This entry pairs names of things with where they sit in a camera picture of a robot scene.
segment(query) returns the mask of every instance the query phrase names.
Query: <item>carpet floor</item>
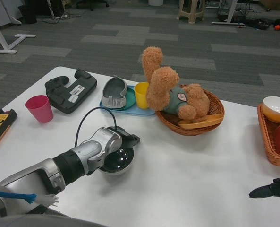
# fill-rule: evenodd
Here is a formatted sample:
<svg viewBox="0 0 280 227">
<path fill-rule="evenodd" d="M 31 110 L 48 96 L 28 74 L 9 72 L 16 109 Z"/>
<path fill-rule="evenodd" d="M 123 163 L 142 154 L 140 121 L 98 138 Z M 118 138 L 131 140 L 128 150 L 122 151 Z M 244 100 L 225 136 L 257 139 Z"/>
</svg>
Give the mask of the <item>carpet floor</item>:
<svg viewBox="0 0 280 227">
<path fill-rule="evenodd" d="M 177 20 L 177 1 L 149 7 L 142 0 L 118 0 L 110 7 L 96 3 L 69 10 L 82 15 L 56 24 L 9 26 L 15 34 L 35 34 L 0 54 L 0 108 L 57 66 L 145 81 L 141 53 L 147 46 L 163 50 L 163 65 L 180 83 L 200 83 L 220 99 L 257 106 L 266 96 L 280 96 L 280 31 L 211 25 L 217 10 L 207 9 L 194 25 Z"/>
</svg>

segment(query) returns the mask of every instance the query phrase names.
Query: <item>black gamepad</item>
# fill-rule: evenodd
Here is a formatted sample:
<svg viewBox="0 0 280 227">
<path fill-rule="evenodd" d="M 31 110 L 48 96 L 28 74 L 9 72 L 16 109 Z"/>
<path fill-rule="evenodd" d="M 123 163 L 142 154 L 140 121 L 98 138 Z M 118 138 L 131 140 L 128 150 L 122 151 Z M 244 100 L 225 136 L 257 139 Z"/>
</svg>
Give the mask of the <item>black gamepad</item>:
<svg viewBox="0 0 280 227">
<path fill-rule="evenodd" d="M 65 76 L 45 83 L 46 95 L 51 105 L 66 114 L 74 112 L 97 87 L 97 80 L 81 69 L 76 71 L 75 78 L 77 80 L 68 88 L 64 87 L 69 82 L 69 78 Z"/>
</svg>

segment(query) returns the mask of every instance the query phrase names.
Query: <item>barcode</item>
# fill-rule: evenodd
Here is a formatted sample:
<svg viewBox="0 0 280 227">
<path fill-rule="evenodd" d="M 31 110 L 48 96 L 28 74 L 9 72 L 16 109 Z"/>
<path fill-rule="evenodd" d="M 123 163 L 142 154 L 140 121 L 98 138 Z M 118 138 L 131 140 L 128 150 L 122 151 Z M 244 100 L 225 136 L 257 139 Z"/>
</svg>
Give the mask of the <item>barcode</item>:
<svg viewBox="0 0 280 227">
<path fill-rule="evenodd" d="M 70 92 L 70 94 L 79 95 L 83 90 L 84 90 L 84 87 L 79 84 Z"/>
</svg>

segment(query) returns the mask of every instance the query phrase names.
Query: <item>wicker basket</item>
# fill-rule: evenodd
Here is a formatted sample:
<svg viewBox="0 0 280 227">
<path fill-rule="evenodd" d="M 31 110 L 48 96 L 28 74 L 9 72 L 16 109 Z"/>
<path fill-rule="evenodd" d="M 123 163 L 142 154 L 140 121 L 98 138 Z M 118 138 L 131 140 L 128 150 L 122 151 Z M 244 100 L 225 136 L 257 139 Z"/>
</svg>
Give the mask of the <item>wicker basket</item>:
<svg viewBox="0 0 280 227">
<path fill-rule="evenodd" d="M 259 126 L 263 134 L 263 142 L 266 148 L 266 154 L 268 160 L 276 165 L 280 166 L 280 155 L 276 153 L 274 143 L 274 131 L 279 126 L 278 123 L 271 122 L 266 118 L 262 111 L 262 105 L 260 104 L 257 108 Z"/>
<path fill-rule="evenodd" d="M 216 97 L 214 94 L 211 92 L 204 90 L 206 95 L 208 96 L 210 100 L 210 107 L 209 107 L 209 112 L 208 114 L 225 114 L 224 106 L 219 100 L 218 97 Z M 181 121 L 181 119 L 175 115 L 175 114 L 169 114 L 165 113 L 163 111 L 156 111 L 156 115 L 158 118 L 172 131 L 176 132 L 177 134 L 184 135 L 184 136 L 196 136 L 208 131 L 211 131 L 218 127 L 220 125 L 216 124 L 213 126 L 209 127 L 204 127 L 204 128 L 198 128 L 198 129 L 183 129 L 179 127 L 178 122 Z"/>
</svg>

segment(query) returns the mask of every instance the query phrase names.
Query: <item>stool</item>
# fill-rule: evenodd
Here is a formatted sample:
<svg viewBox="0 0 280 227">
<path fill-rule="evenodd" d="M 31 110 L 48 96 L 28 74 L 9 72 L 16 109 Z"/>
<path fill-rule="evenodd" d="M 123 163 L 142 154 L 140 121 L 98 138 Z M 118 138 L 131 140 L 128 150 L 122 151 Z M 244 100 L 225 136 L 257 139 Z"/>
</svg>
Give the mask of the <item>stool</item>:
<svg viewBox="0 0 280 227">
<path fill-rule="evenodd" d="M 178 17 L 177 17 L 178 20 L 180 17 L 187 17 L 188 22 L 190 24 L 194 24 L 195 20 L 198 17 L 204 20 L 205 0 L 200 0 L 199 12 L 196 12 L 196 8 L 199 0 L 189 0 L 188 7 L 183 8 L 184 1 L 185 0 L 181 0 L 181 4 L 179 6 Z"/>
</svg>

